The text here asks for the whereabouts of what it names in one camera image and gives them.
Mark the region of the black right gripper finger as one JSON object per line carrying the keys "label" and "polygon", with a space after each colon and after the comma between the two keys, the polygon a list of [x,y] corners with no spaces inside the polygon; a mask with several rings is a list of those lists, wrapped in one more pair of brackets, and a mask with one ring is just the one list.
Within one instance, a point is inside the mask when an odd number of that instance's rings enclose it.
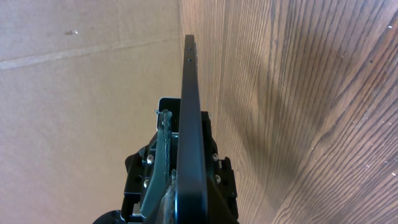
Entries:
{"label": "black right gripper finger", "polygon": [[175,224],[175,197],[176,197],[177,171],[173,169],[166,184],[159,207],[155,213],[155,224]]}

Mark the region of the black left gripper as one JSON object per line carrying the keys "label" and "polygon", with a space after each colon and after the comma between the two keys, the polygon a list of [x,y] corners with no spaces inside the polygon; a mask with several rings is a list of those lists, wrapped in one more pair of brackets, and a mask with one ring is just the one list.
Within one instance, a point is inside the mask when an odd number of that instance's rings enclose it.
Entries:
{"label": "black left gripper", "polygon": [[157,132],[125,160],[121,209],[96,223],[237,223],[234,171],[218,157],[211,119],[196,103],[163,97]]}

